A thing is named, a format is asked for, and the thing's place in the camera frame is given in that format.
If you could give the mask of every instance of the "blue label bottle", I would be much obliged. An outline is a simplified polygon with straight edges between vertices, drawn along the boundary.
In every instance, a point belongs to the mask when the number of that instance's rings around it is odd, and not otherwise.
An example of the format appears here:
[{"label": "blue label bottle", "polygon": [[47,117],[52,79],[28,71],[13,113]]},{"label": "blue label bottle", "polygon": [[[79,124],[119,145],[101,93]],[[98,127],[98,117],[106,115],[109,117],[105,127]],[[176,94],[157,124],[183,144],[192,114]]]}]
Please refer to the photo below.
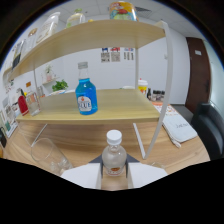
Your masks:
[{"label": "blue label bottle", "polygon": [[98,110],[96,87],[90,82],[88,62],[78,63],[79,85],[75,93],[80,114],[89,115]]}]

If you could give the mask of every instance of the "wooden shelf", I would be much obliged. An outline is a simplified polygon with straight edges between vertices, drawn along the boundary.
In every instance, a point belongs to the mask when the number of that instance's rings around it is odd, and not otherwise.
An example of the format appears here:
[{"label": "wooden shelf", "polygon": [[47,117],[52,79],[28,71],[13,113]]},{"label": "wooden shelf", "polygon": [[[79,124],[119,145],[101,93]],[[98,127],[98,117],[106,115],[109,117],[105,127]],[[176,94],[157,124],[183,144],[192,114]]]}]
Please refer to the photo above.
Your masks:
[{"label": "wooden shelf", "polygon": [[8,73],[12,72],[12,67],[7,68],[4,73],[3,76],[7,75]]},{"label": "wooden shelf", "polygon": [[9,80],[64,55],[102,47],[141,48],[165,37],[162,28],[142,22],[99,20],[64,29],[35,46],[14,68]]},{"label": "wooden shelf", "polygon": [[159,113],[151,102],[136,89],[97,90],[98,111],[81,115],[75,93],[64,93],[40,99],[41,112],[16,118],[21,122],[43,124],[127,124],[159,120]]}]

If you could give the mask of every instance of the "black chair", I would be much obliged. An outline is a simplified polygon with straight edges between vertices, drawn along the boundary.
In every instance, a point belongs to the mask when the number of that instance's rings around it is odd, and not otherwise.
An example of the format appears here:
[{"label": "black chair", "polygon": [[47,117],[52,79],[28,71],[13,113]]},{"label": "black chair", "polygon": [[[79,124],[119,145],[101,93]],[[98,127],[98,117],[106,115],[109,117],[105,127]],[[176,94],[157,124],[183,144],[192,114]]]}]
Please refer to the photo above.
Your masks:
[{"label": "black chair", "polygon": [[224,157],[224,120],[209,103],[199,103],[191,120],[211,160]]},{"label": "black chair", "polygon": [[2,146],[5,148],[7,140],[6,140],[6,137],[2,130],[4,130],[4,132],[5,132],[5,129],[3,127],[0,127],[0,142],[1,142]]}]

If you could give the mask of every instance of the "wooden table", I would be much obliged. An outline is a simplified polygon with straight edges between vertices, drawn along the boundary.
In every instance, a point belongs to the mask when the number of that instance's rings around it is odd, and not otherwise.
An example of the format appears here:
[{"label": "wooden table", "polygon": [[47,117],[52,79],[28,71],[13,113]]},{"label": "wooden table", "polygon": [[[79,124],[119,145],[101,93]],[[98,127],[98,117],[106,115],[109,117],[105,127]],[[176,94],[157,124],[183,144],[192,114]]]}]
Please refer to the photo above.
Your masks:
[{"label": "wooden table", "polygon": [[[142,138],[145,150],[156,128],[156,122],[138,123],[137,127]],[[20,122],[4,150],[4,158],[38,166],[31,155],[30,145],[44,125]],[[102,154],[107,146],[106,133],[111,129],[122,132],[122,146],[127,153],[143,164],[158,162],[165,166],[168,174],[172,174],[187,166],[210,161],[208,153],[200,140],[196,137],[181,144],[177,148],[170,141],[162,127],[156,143],[148,157],[143,160],[137,137],[132,124],[119,125],[48,125],[40,138],[50,138],[74,167],[85,165]],[[102,190],[128,189],[126,173],[120,177],[109,177],[103,173]]]}]

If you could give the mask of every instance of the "ceiling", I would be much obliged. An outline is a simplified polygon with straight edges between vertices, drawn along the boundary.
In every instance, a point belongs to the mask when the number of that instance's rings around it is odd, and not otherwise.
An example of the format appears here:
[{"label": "ceiling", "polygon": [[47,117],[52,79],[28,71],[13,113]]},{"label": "ceiling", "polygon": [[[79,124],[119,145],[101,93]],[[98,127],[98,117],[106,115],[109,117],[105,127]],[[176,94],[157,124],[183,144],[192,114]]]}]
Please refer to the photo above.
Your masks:
[{"label": "ceiling", "polygon": [[[112,2],[114,1],[71,0],[47,11],[44,15],[49,16],[54,12],[60,12],[61,14],[59,19],[66,23],[67,19],[74,14],[74,10],[76,8],[82,8],[86,17],[108,15],[109,19],[108,7]],[[137,12],[140,20],[141,18],[147,18],[155,22],[163,20],[170,28],[181,33],[185,37],[197,37],[206,40],[202,33],[190,21],[188,21],[187,18],[161,3],[153,0],[126,0],[126,2],[132,3],[137,9],[139,8],[139,10],[141,10]]]}]

